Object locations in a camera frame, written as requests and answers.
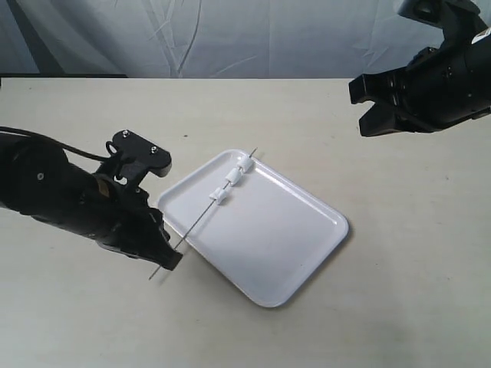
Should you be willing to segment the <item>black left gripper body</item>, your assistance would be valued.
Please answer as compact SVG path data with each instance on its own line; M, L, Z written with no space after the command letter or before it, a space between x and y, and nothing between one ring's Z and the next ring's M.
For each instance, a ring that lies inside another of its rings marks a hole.
M95 222L87 236L102 248L129 258L162 258L162 212L149 206L144 190L121 185L108 176L93 174L96 189L86 189L81 206Z

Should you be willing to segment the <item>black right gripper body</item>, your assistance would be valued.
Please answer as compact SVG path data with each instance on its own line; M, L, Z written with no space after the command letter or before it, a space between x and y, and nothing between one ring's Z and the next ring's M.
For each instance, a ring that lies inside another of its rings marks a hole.
M462 51L419 67L389 71L395 104L411 115L390 119L388 133L432 133L490 114L490 46Z

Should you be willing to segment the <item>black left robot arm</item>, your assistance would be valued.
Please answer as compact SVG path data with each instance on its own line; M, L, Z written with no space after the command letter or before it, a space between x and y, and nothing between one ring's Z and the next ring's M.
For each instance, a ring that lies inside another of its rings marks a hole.
M182 254L170 245L163 214L140 187L149 173L168 174L168 151L130 130L106 143L95 172L71 163L82 151L49 137L1 129L1 206L129 258L172 271Z

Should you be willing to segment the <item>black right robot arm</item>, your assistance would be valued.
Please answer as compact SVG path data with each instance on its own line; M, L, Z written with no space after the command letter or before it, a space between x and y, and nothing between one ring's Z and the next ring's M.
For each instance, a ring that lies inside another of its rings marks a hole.
M471 1L404 1L399 15L439 28L443 43L411 62L362 74L348 87L352 104L373 102L359 120L364 137L435 133L490 114L490 26Z

